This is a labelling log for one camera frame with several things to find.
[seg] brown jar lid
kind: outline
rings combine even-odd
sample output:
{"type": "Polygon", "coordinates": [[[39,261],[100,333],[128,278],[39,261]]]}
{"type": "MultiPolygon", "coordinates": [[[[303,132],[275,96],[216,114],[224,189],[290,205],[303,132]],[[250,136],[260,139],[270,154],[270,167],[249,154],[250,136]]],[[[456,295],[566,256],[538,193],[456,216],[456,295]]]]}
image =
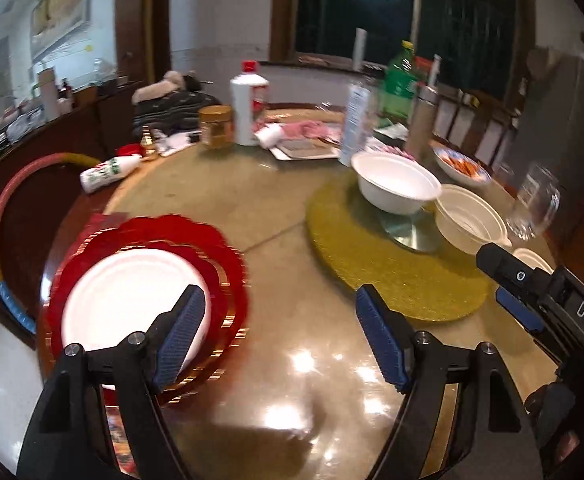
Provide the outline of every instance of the brown jar lid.
{"type": "Polygon", "coordinates": [[[206,106],[198,111],[198,119],[203,122],[222,122],[232,120],[232,107],[229,105],[206,106]]]}

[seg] red scalloped plate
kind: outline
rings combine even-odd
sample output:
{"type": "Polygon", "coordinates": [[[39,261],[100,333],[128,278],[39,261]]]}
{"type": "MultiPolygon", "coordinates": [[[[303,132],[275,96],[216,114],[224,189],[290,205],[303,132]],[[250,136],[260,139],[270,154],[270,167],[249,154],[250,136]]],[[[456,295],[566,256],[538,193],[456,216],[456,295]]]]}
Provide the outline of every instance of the red scalloped plate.
{"type": "MultiPolygon", "coordinates": [[[[160,403],[174,401],[191,394],[210,377],[218,377],[219,364],[226,359],[229,348],[245,337],[241,330],[248,312],[245,265],[240,253],[210,225],[178,215],[139,217],[88,238],[56,273],[50,301],[44,305],[42,313],[49,327],[45,338],[47,358],[54,360],[63,350],[64,307],[82,275],[103,258],[134,248],[159,249],[184,258],[201,274],[210,293],[210,327],[201,349],[179,374],[177,383],[159,396],[160,403]]],[[[115,404],[113,393],[104,390],[107,404],[115,404]]]]}

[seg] blue and white plate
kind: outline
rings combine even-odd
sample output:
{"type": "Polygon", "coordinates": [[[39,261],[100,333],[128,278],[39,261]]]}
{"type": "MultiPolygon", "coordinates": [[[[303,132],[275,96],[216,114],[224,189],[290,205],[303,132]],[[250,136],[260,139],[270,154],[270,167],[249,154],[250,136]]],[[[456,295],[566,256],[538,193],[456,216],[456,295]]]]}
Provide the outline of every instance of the blue and white plate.
{"type": "Polygon", "coordinates": [[[489,176],[489,173],[478,162],[475,162],[470,157],[455,152],[451,148],[435,148],[434,153],[437,156],[438,166],[440,166],[447,176],[455,182],[458,182],[458,184],[467,187],[483,187],[490,183],[491,176],[489,176]],[[470,176],[454,168],[449,162],[453,160],[464,160],[471,164],[476,169],[475,175],[470,176]]]}

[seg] floor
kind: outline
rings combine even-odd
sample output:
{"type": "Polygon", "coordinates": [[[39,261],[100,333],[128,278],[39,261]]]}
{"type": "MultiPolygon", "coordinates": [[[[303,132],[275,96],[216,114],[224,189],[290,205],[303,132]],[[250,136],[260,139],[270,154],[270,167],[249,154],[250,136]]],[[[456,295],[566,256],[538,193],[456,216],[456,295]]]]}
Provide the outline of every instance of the floor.
{"type": "Polygon", "coordinates": [[[36,352],[0,324],[0,461],[13,473],[41,389],[36,352]]]}

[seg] glass pitcher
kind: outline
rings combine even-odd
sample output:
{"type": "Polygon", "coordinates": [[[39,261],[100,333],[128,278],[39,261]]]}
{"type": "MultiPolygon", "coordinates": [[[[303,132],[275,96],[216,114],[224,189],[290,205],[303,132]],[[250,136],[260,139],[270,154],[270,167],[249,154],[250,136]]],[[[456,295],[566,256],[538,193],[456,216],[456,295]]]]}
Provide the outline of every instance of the glass pitcher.
{"type": "Polygon", "coordinates": [[[560,203],[557,186],[558,180],[547,168],[531,165],[506,220],[513,234],[526,242],[550,226],[560,203]]]}

